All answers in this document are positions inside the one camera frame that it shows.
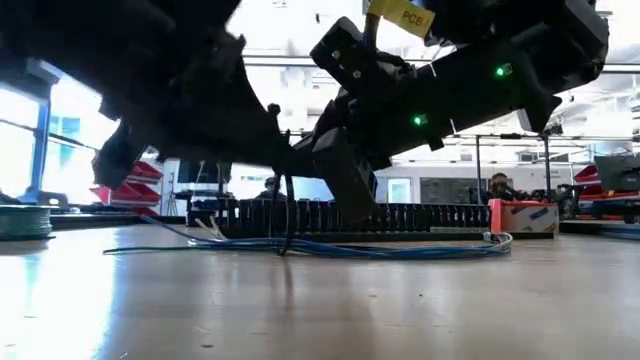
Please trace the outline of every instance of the blue cable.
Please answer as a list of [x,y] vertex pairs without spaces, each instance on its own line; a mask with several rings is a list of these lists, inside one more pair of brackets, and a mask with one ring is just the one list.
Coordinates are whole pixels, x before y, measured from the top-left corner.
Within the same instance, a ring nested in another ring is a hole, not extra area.
[[[154,247],[138,246],[105,250],[104,254],[123,254],[141,251],[253,251],[253,252],[278,252],[284,245],[285,238],[242,238],[215,240],[198,236],[192,236],[179,231],[147,216],[141,218],[154,225],[186,237],[194,245]],[[291,243],[291,251],[314,255],[319,257],[343,258],[343,259],[384,259],[384,260],[435,260],[435,259],[460,259],[478,258],[488,256],[507,255],[511,252],[512,237],[506,234],[507,239],[499,236],[493,237],[493,243],[477,247],[457,246],[428,246],[414,248],[393,248],[384,246],[366,245],[328,245],[308,240],[294,239]]]

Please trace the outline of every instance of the door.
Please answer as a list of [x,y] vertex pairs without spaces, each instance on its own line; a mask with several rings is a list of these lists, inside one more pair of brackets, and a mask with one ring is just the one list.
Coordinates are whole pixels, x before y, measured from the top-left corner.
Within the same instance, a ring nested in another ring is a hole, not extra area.
[[390,203],[411,203],[411,179],[389,179],[387,189]]

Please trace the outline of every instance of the green spool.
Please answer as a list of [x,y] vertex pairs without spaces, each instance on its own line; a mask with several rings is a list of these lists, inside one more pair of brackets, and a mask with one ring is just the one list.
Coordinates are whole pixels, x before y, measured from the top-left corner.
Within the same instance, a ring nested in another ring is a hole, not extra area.
[[0,241],[43,240],[51,235],[51,210],[42,206],[0,206]]

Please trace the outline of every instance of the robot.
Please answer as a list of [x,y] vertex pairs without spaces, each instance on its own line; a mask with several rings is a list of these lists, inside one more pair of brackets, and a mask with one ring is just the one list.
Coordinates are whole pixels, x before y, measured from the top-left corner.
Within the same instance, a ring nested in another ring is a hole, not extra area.
[[[121,123],[94,162],[101,184],[119,186],[151,145],[160,158],[322,178],[355,221],[375,209],[374,171],[391,156],[437,150],[452,123],[459,131],[513,111],[540,133],[561,102],[554,94],[596,79],[608,51],[594,0],[374,1],[364,32],[341,18],[312,50],[342,88],[291,146],[277,107],[264,109],[247,80],[245,39],[225,30],[239,2],[3,0],[0,76],[46,94],[30,70],[45,60],[103,95],[100,111]],[[378,23],[394,12],[426,45],[457,50],[421,68],[379,51]]]

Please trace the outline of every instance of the wire bundle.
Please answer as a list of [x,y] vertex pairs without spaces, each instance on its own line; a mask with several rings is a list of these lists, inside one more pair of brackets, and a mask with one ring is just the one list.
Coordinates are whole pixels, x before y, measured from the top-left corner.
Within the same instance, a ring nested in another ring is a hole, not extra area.
[[[164,227],[189,239],[189,246],[156,247],[139,246],[117,248],[104,251],[104,254],[122,254],[140,251],[253,251],[276,253],[282,249],[285,238],[247,238],[247,239],[207,239],[189,235],[166,224],[143,216],[143,220]],[[475,247],[425,246],[412,248],[394,248],[363,245],[328,245],[307,240],[294,239],[290,251],[320,257],[343,259],[379,259],[379,260],[437,260],[479,258],[501,256],[511,252],[513,237],[507,233],[484,236],[488,245]]]
[[51,231],[48,208],[0,206],[0,240],[46,239]]

